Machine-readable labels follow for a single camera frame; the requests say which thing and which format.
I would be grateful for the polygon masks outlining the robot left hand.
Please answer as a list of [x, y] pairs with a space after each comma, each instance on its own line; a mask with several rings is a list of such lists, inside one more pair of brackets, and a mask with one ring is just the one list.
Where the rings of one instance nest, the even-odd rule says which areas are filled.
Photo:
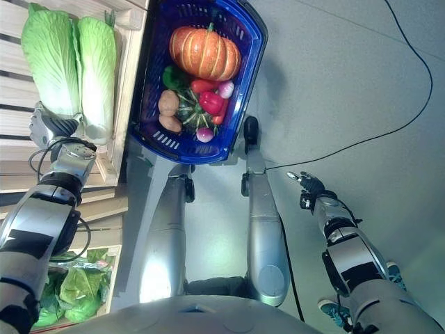
[[42, 102], [38, 102], [30, 119], [30, 138], [40, 149], [46, 149], [56, 139], [73, 135], [80, 119], [79, 114], [74, 118], [61, 118], [47, 109]]

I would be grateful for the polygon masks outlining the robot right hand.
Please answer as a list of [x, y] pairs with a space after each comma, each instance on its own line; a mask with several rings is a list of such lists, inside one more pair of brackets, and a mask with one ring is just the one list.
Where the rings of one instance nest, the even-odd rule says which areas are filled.
[[301, 171], [300, 174], [297, 174], [288, 171], [286, 176], [291, 180], [296, 181], [311, 197], [316, 197], [325, 192], [325, 186], [322, 181], [308, 172]]

